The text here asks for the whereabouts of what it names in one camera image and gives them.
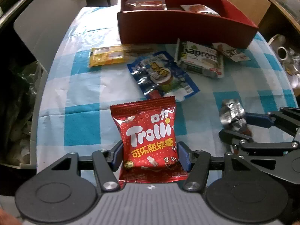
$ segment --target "plastic bag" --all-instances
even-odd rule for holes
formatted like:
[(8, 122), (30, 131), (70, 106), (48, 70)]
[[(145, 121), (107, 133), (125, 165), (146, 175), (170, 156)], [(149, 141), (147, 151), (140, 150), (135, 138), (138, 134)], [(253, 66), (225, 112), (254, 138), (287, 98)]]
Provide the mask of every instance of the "plastic bag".
[(166, 10), (165, 0), (127, 0), (125, 5), (130, 10)]
[(147, 99), (175, 96), (177, 101), (183, 101), (199, 92), (187, 73), (165, 51), (139, 57), (127, 67)]
[(201, 5), (201, 4), (181, 5), (181, 7), (185, 11), (189, 11), (189, 12), (204, 13), (204, 14), (220, 16), (216, 11), (212, 10), (211, 8), (209, 8), (205, 5)]
[(187, 173), (178, 162), (175, 109), (175, 97), (110, 107), (124, 145), (120, 184), (186, 179)]
[(16, 165), (23, 162), (21, 159), (23, 147), (20, 144), (24, 143), (23, 140), (29, 138), (30, 119), (33, 114), (41, 75), (42, 68), (37, 61), (23, 68), (11, 65), (8, 75), (8, 78), (10, 78), (7, 89), (8, 94), (5, 102), (3, 102), (5, 112), (2, 118), (5, 124), (3, 126), (1, 163)]

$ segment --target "red candy bag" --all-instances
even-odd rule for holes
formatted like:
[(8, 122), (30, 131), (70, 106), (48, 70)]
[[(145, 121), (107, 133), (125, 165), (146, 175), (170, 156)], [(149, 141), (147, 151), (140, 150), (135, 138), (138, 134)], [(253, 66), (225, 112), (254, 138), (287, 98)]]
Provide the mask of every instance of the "red candy bag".
[(175, 97), (111, 106), (124, 144), (120, 184), (184, 180), (174, 133)]

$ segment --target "red tray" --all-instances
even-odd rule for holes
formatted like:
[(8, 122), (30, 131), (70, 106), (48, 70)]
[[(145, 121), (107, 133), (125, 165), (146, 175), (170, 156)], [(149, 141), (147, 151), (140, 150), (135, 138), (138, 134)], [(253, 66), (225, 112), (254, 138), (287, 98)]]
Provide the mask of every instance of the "red tray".
[[(177, 38), (198, 44), (223, 42), (247, 48), (258, 27), (228, 0), (165, 0), (167, 10), (128, 11), (118, 0), (118, 27), (122, 44), (173, 44)], [(202, 4), (220, 16), (172, 10)]]

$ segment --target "table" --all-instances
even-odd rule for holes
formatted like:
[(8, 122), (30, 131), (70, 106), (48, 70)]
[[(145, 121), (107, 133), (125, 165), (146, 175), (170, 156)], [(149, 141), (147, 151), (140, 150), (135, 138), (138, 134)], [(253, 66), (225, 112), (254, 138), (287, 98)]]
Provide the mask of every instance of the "table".
[[(120, 135), (110, 105), (145, 100), (126, 64), (88, 68), (91, 47), (120, 44), (117, 6), (83, 8), (67, 31), (53, 61), (43, 93), (37, 130), (37, 171), (68, 152), (91, 155), (112, 148)], [(175, 45), (159, 45), (170, 55)], [(212, 156), (229, 150), (220, 140), (218, 110), (223, 99), (238, 98), (247, 112), (266, 113), (297, 107), (288, 79), (263, 37), (257, 33), (241, 63), (225, 60), (225, 77), (210, 79), (189, 73), (201, 90), (177, 103), (175, 133), (192, 150)], [(279, 129), (251, 126), (257, 142), (291, 141)], [(92, 172), (82, 172), (88, 180)]]

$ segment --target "snack in box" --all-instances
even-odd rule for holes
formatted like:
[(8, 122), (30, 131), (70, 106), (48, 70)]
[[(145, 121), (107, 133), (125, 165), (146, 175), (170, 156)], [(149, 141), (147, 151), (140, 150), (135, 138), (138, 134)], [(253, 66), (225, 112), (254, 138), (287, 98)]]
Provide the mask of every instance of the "snack in box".
[(199, 92), (191, 78), (165, 51), (137, 58), (127, 65), (147, 99), (175, 96), (177, 101)]
[(120, 184), (184, 180), (174, 133), (175, 97), (111, 106), (124, 149)]
[(235, 62), (240, 61), (248, 61), (250, 58), (248, 58), (244, 53), (239, 52), (234, 47), (231, 47), (225, 43), (213, 43), (212, 46), (221, 52), (224, 56), (230, 58), (231, 60)]
[(213, 79), (224, 77), (223, 56), (215, 49), (177, 40), (175, 62), (182, 69)]
[(130, 8), (130, 10), (166, 10), (165, 0), (127, 0), (125, 5)]
[(212, 10), (211, 8), (209, 8), (205, 5), (201, 5), (201, 4), (181, 5), (181, 7), (185, 11), (189, 11), (189, 12), (204, 13), (204, 14), (220, 16), (216, 11)]

